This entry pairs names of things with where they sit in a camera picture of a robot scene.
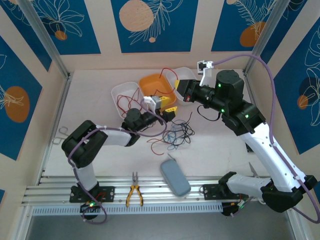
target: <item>white plastic bowl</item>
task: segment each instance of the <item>white plastic bowl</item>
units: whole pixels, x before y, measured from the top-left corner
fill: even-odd
[[[136,83],[136,82],[133,82],[133,81],[129,81],[129,82],[125,82],[123,84],[120,84],[118,86],[115,86],[114,88],[112,88],[111,90],[111,95],[112,95],[112,99],[114,101],[114,104],[115,104],[115,107],[116,107],[116,110],[118,111],[120,117],[122,119],[124,119],[126,117],[126,114],[123,114],[123,111],[121,109],[119,109],[118,105],[117,105],[117,101],[118,101],[118,96],[119,95],[124,95],[124,96],[128,96],[128,97],[131,97],[134,95],[134,99],[137,99],[137,96],[138,96],[138,103],[140,103],[140,101],[144,98],[142,92],[141,92],[141,89],[139,87],[139,85]],[[140,109],[140,105],[136,103],[135,101],[132,101],[131,102],[131,108],[137,108],[137,109]],[[123,110],[125,111],[128,111],[129,108],[128,108],[128,100],[127,98],[125,97],[122,97],[120,100],[119,100],[119,106],[121,106],[121,108],[123,108]]]
[[[179,80],[188,80],[188,79],[197,80],[194,72],[190,68],[179,67],[179,68],[173,69],[173,71],[175,71],[175,73],[178,75]],[[166,76],[166,79],[168,80],[168,82],[170,83],[171,87],[174,88],[175,81],[177,80],[176,75],[172,71],[168,71],[168,73],[165,76]],[[181,105],[192,104],[192,102],[185,102],[184,98],[180,95],[180,93],[178,93],[178,91],[176,89],[174,90],[174,93],[176,95],[176,98],[177,98],[177,101],[179,104],[181,104]]]

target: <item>orange bowl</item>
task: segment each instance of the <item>orange bowl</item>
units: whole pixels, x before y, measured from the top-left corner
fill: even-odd
[[[164,109],[170,107],[173,103],[176,102],[176,94],[172,89],[170,83],[164,75],[160,76],[159,73],[145,76],[139,81],[140,89],[144,96],[159,96],[159,97],[168,97],[170,102]]]

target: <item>orange-handled pliers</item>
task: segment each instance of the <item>orange-handled pliers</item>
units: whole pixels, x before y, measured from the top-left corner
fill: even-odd
[[[130,205],[130,198],[132,196],[132,194],[134,193],[134,190],[136,189],[138,195],[139,195],[139,198],[140,198],[140,206],[142,207],[144,205],[144,199],[141,195],[141,192],[140,192],[140,187],[138,185],[138,173],[134,173],[132,172],[132,185],[130,187],[130,192],[128,194],[128,196],[126,197],[126,201],[125,201],[125,205],[126,207],[129,207]]]

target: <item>white robotic arm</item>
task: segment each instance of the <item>white robotic arm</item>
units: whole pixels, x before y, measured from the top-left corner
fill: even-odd
[[[234,70],[222,70],[217,74],[215,88],[208,86],[212,70],[211,61],[198,62],[198,73],[205,77],[201,81],[188,79],[177,80],[175,88],[185,102],[199,102],[204,108],[219,111],[222,121],[255,152],[270,178],[256,178],[229,172],[223,176],[219,185],[223,192],[246,194],[260,198],[276,212],[283,212],[294,207],[302,198],[305,190],[298,182],[300,179],[306,187],[312,189],[317,180],[312,175],[305,175],[273,139],[269,139],[269,126],[259,109],[243,100],[244,81]],[[276,152],[280,153],[297,173],[295,177],[288,166]]]
[[[232,176],[227,185],[233,193],[243,193],[249,196],[262,199],[261,187],[268,185],[272,179],[274,186],[281,192],[291,193],[292,189],[300,187],[299,182],[293,176],[289,168],[285,165],[276,153],[269,140],[269,126],[261,123],[254,129],[254,133],[247,132],[239,136],[257,155],[263,166],[266,168],[271,178],[255,178],[236,174]],[[281,146],[274,138],[274,144],[285,156],[286,160],[295,169],[296,173],[303,180],[306,175],[294,165]]]
[[[153,113],[148,111],[141,113],[139,109],[132,108],[127,112],[120,128],[99,126],[90,120],[86,120],[63,141],[61,147],[67,157],[76,148],[70,161],[78,181],[91,195],[96,196],[100,190],[92,162],[102,146],[130,147],[140,138],[137,132],[156,121],[159,121],[160,124],[170,122],[176,116],[176,106],[167,108],[160,113],[161,108],[170,102],[169,97],[145,96],[143,100]],[[88,133],[92,133],[92,135],[77,146]],[[80,196],[74,197],[75,199],[87,199],[85,191],[79,185],[73,186],[71,192],[74,196]]]

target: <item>red wire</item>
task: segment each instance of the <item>red wire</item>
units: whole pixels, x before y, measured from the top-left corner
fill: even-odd
[[[159,91],[158,89],[155,90],[154,94],[153,95],[156,95],[157,92],[161,93],[161,94],[172,94],[174,92],[176,88],[174,87],[170,92],[162,92],[162,91]]]
[[[177,79],[177,80],[179,79],[179,78],[178,78],[178,75],[176,74],[176,72],[173,71],[171,68],[168,68],[168,67],[162,68],[159,78],[161,78],[162,72],[163,72],[165,69],[170,70],[171,72],[173,72],[174,75],[176,76],[176,79]]]
[[[140,89],[139,89],[139,87],[138,87],[138,88],[135,90],[135,92],[133,93],[132,97],[126,96],[126,95],[122,95],[122,94],[120,94],[120,95],[117,96],[116,105],[117,105],[117,107],[123,112],[123,113],[121,114],[122,117],[124,117],[124,114],[127,114],[127,112],[131,109],[131,103],[132,103],[132,101],[134,101],[134,102],[136,102],[138,105],[140,105],[140,103],[138,102],[138,100],[139,100],[139,93],[140,93]],[[127,110],[127,111],[124,110],[124,109],[119,105],[119,101],[121,100],[121,98],[126,98],[126,99],[128,100],[128,106],[127,106],[127,107],[128,107],[128,110]]]
[[[105,192],[99,192],[99,194],[95,197],[95,199],[96,200],[98,200],[98,197],[100,197],[100,196],[102,196],[101,197],[101,203],[103,202],[103,200],[104,200],[104,197],[106,196],[106,193]]]
[[[170,70],[171,72],[173,72],[174,75],[176,76],[176,79],[177,79],[177,80],[179,79],[177,73],[176,73],[175,71],[173,71],[171,68],[168,68],[168,67],[162,68],[159,78],[161,78],[162,73],[163,73],[163,71],[164,71],[165,69]],[[159,91],[158,89],[156,89],[153,95],[156,95],[157,92],[159,92],[159,93],[161,93],[161,94],[169,95],[169,94],[172,94],[172,93],[174,92],[174,90],[175,90],[175,88],[173,88],[170,92],[162,92],[162,91]]]
[[[161,155],[165,154],[164,152],[163,152],[163,153],[156,153],[156,152],[154,151],[154,149],[153,149],[153,145],[154,145],[155,143],[157,143],[157,142],[162,142],[162,143],[165,143],[165,144],[170,144],[170,143],[165,142],[165,141],[163,141],[162,139],[157,139],[157,138],[151,138],[151,139],[149,139],[149,140],[146,141],[146,142],[149,143],[151,140],[156,140],[156,141],[154,141],[154,142],[151,144],[151,146],[150,146],[151,151],[152,151],[155,155],[158,155],[158,156],[161,156]]]

